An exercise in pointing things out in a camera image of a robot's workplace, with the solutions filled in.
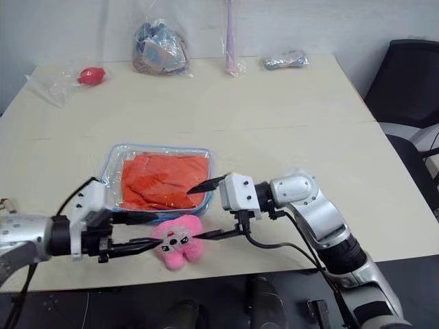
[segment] pink plush toy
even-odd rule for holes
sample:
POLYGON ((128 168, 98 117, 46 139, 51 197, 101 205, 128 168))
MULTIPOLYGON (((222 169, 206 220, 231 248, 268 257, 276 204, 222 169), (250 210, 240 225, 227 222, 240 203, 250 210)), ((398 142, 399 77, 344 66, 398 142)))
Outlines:
POLYGON ((197 261, 203 252, 203 244, 194 235, 203 232, 201 221, 193 215, 181 216, 164 221, 154 229, 154 238, 163 243, 156 248, 168 269, 179 269, 185 264, 183 255, 189 261, 197 261))

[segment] white table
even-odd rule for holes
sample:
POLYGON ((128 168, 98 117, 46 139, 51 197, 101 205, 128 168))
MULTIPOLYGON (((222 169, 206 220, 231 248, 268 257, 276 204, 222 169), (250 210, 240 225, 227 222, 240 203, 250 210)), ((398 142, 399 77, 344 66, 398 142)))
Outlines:
MULTIPOLYGON (((207 147, 215 172, 237 171, 255 181, 294 167, 315 174, 325 195, 375 260, 437 254, 439 227, 397 154, 333 56, 313 56, 301 70, 262 71, 247 61, 245 76, 222 74, 218 60, 194 60, 192 79, 149 77, 112 63, 112 79, 81 90, 63 108, 25 88, 0 120, 0 197, 22 212, 54 214, 120 142, 207 147)), ((53 68, 38 68, 35 75, 53 68)), ((206 230, 232 228, 215 197, 206 230)), ((304 246, 294 227, 269 219, 252 224, 264 242, 304 246)), ((126 241, 151 236, 148 226, 119 227, 126 241)), ((258 249, 244 238, 207 241, 198 264, 171 272, 152 252, 107 264, 57 257, 38 267, 31 290, 78 289, 310 268, 291 248, 258 249)), ((3 291, 19 290, 26 270, 3 291)))

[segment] red object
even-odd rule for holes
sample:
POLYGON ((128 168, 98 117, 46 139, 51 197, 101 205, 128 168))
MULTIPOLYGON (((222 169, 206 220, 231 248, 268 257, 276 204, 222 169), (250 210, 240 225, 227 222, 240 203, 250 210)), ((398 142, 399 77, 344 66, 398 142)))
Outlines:
POLYGON ((101 67, 87 67, 84 69, 77 81, 80 84, 88 84, 94 86, 95 84, 100 84, 104 78, 105 71, 101 67))
POLYGON ((123 162, 124 209, 171 210, 199 206, 204 194, 187 191, 205 181, 209 161, 202 156, 139 154, 123 162))

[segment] red balloon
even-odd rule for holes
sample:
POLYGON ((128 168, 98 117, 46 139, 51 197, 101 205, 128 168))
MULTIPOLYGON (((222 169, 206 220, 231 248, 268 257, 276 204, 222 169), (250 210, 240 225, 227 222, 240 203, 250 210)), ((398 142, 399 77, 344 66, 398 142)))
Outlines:
POLYGON ((80 84, 88 84, 94 86, 95 84, 100 84, 104 78, 105 71, 101 67, 87 67, 84 69, 77 81, 80 84))

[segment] white wall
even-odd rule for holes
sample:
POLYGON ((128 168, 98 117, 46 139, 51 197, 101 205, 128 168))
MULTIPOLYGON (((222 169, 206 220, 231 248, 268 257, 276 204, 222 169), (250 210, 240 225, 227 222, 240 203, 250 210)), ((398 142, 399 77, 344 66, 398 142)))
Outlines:
MULTIPOLYGON (((223 0, 156 0, 170 1, 184 4, 176 11, 192 56, 221 56, 223 0)), ((243 55, 284 48, 334 53, 362 95, 390 40, 439 39, 438 0, 238 1, 243 55)), ((132 1, 124 0, 0 0, 0 112, 36 65, 129 60, 132 12, 132 1)))

